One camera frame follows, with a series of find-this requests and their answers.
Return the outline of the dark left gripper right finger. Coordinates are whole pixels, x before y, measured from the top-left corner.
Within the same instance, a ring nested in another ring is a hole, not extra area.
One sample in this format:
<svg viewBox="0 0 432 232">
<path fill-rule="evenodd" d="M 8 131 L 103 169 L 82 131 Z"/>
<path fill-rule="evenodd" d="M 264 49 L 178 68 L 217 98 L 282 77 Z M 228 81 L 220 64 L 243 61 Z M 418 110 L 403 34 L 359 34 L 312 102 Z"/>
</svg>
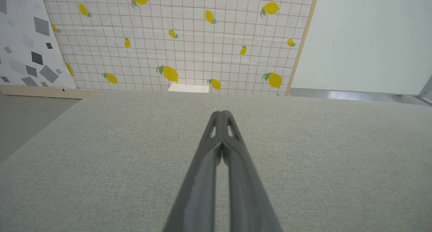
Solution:
<svg viewBox="0 0 432 232">
<path fill-rule="evenodd" d="M 228 166 L 230 230 L 232 232 L 281 232 L 233 114 L 222 111 L 222 157 Z"/>
</svg>

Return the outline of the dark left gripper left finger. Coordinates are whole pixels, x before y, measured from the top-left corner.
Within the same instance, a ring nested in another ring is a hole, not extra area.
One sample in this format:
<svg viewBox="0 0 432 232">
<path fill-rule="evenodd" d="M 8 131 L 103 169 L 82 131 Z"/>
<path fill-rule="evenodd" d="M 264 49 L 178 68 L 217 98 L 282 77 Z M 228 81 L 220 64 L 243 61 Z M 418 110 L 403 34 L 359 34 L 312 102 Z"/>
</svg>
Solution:
<svg viewBox="0 0 432 232">
<path fill-rule="evenodd" d="M 213 232 L 216 168 L 222 158 L 222 112 L 210 116 L 167 218 L 164 232 Z"/>
</svg>

